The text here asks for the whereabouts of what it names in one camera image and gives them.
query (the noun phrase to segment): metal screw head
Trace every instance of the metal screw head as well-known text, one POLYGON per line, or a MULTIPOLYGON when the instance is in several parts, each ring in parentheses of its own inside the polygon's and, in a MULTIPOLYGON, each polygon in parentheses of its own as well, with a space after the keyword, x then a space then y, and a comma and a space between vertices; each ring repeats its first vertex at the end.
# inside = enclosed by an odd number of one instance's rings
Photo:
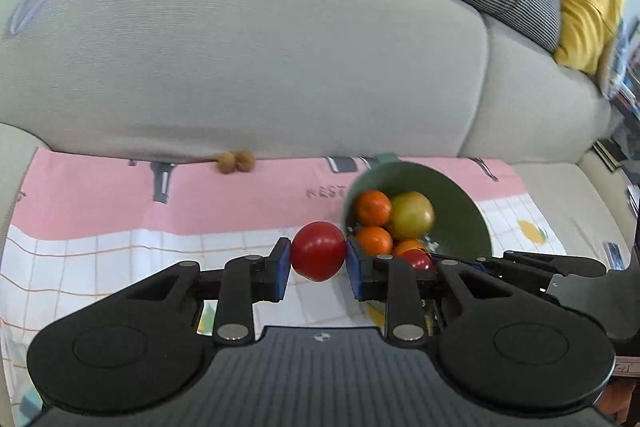
POLYGON ((401 324, 394 328, 393 334, 401 341, 418 341, 424 336, 424 330, 414 324, 401 324))
POLYGON ((225 324, 218 328, 218 336, 226 341, 241 341, 249 334, 249 329, 242 324, 225 324))

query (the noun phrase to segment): orange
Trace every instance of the orange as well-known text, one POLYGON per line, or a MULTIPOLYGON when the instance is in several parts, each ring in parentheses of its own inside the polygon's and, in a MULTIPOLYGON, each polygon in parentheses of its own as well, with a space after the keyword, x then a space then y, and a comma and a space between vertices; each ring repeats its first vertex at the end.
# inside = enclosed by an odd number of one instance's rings
POLYGON ((417 239, 406 239, 404 241, 400 241, 400 243, 396 245, 394 248, 394 255, 397 257, 406 251, 415 250, 416 248, 424 250, 424 245, 417 239))
POLYGON ((361 225, 382 227, 391 218, 391 201, 379 190, 367 190, 356 200, 356 216, 361 225))
POLYGON ((367 255, 391 253, 391 249, 394 247, 394 240, 391 239, 391 234, 380 227, 365 227, 360 229, 356 237, 367 255))

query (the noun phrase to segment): red tomato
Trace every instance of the red tomato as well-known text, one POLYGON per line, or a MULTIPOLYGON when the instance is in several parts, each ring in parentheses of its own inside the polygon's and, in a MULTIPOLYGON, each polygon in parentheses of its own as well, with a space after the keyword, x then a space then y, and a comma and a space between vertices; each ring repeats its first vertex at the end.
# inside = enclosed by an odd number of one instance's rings
POLYGON ((300 229, 291 244, 291 266, 303 277, 326 281, 344 263, 347 244, 338 227, 325 221, 309 223, 300 229))
POLYGON ((433 266, 431 257, 424 253, 424 250, 415 248, 414 250, 407 250, 398 256, 400 259, 406 259, 411 263, 411 266, 420 270, 428 270, 433 266))

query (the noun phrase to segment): circular pad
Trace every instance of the circular pad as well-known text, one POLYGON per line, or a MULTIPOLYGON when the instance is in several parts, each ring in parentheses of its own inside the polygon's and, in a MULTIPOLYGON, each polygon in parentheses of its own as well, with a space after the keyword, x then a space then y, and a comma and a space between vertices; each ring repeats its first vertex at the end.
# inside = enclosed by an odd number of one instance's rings
POLYGON ((202 342, 162 302, 101 301, 44 328, 27 365, 44 402, 88 414, 133 412, 184 388, 202 342))
POLYGON ((536 413, 593 403, 615 352, 590 320, 542 300, 508 297, 472 304, 444 330, 438 358, 468 393, 536 413))

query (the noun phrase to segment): picture frame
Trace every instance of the picture frame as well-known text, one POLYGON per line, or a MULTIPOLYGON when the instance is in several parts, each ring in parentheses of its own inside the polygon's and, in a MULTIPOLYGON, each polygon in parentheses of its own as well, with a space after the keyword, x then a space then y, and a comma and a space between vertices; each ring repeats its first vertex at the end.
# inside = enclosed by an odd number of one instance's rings
POLYGON ((640 18, 636 18, 629 32, 629 56, 627 71, 640 80, 640 18))

